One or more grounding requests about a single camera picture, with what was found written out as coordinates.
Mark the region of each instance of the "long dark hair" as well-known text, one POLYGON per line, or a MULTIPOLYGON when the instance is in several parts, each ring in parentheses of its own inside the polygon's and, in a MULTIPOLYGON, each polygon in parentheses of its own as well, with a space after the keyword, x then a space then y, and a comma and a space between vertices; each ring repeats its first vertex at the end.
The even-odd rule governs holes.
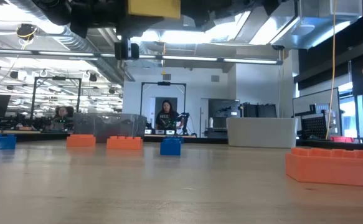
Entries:
POLYGON ((173 105, 171 104, 171 102, 169 100, 164 100, 163 103, 162 103, 162 110, 161 110, 161 113, 164 113, 164 109, 163 109, 163 105, 165 103, 169 103, 170 105, 170 110, 169 110, 169 113, 173 113, 173 105))

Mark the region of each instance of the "woman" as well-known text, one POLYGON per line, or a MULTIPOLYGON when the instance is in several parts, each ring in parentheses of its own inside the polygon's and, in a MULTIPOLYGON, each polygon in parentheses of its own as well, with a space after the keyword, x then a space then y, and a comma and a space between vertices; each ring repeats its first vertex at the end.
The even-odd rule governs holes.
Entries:
MULTIPOLYGON (((158 130, 175 130, 179 113, 173 111, 172 104, 169 100, 164 100, 162 110, 158 113, 155 119, 156 129, 158 130)), ((183 125, 183 119, 177 129, 183 125)))

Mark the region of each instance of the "black t-shirt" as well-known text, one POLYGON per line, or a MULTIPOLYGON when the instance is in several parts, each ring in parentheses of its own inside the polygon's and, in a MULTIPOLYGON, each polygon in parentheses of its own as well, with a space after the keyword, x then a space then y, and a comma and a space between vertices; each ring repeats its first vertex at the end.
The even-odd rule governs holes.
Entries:
POLYGON ((159 130, 175 130, 178 116, 179 113, 175 111, 169 113, 161 111, 156 116, 155 123, 159 130))

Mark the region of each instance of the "window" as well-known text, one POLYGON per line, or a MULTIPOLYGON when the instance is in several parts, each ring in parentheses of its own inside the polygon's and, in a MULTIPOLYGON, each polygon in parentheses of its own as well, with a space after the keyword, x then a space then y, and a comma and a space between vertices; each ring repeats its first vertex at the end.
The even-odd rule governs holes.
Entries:
POLYGON ((340 99, 340 109, 342 110, 341 123, 343 136, 356 138, 356 103, 354 102, 354 97, 349 96, 347 98, 340 99))

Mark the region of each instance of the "clear plastic bin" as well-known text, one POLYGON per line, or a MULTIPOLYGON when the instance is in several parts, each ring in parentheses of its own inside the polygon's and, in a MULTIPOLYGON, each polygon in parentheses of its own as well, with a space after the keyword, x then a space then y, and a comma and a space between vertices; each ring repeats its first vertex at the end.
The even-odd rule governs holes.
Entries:
POLYGON ((93 134, 97 142, 110 136, 144 137, 147 119, 137 114, 75 113, 75 134, 93 134))

